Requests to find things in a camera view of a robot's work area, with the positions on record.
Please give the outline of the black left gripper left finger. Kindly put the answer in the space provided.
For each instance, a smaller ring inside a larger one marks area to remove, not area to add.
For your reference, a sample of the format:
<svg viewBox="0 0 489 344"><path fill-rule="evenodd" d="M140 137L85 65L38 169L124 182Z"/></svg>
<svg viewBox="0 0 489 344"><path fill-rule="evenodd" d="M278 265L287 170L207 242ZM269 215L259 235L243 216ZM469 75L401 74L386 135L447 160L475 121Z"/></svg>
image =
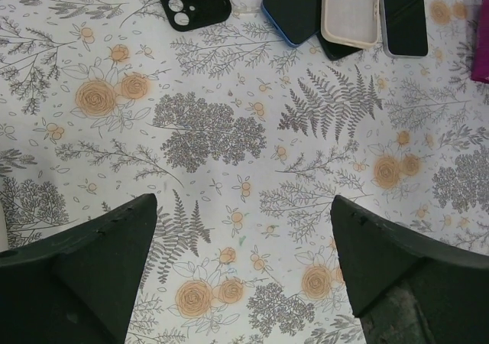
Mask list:
<svg viewBox="0 0 489 344"><path fill-rule="evenodd" d="M157 223L143 194L1 253L3 343L123 343Z"/></svg>

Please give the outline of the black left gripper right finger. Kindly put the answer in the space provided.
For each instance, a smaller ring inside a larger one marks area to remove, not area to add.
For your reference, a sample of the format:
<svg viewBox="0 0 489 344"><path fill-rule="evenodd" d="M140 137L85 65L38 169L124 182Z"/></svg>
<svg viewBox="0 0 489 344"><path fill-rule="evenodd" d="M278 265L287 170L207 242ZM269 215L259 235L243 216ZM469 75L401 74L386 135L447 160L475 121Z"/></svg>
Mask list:
<svg viewBox="0 0 489 344"><path fill-rule="evenodd" d="M332 231L368 343L486 343L488 258L384 219L343 196Z"/></svg>

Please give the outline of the beige phone case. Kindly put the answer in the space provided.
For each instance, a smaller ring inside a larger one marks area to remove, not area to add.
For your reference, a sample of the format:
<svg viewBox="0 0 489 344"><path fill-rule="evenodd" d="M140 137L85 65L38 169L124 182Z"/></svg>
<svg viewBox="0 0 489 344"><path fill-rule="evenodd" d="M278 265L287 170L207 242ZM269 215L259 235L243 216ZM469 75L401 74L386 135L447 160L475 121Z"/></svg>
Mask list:
<svg viewBox="0 0 489 344"><path fill-rule="evenodd" d="M380 0L322 0L321 35L328 42L368 50L380 37Z"/></svg>

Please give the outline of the silver smartphone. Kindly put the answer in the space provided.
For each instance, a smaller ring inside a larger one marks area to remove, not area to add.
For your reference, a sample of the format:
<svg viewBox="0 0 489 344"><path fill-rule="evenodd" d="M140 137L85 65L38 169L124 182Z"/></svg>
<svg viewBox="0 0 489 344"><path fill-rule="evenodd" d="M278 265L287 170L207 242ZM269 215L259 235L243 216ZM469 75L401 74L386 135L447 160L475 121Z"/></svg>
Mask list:
<svg viewBox="0 0 489 344"><path fill-rule="evenodd" d="M391 57L428 54L424 0L381 0L383 42Z"/></svg>

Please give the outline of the blue smartphone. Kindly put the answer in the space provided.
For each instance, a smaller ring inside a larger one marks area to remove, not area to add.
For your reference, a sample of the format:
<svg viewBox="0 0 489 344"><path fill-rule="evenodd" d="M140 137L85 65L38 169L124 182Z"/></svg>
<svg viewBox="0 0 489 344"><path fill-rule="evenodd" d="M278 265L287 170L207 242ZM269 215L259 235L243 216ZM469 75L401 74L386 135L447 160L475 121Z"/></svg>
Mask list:
<svg viewBox="0 0 489 344"><path fill-rule="evenodd" d="M322 0L262 0L261 8L291 47L319 33Z"/></svg>

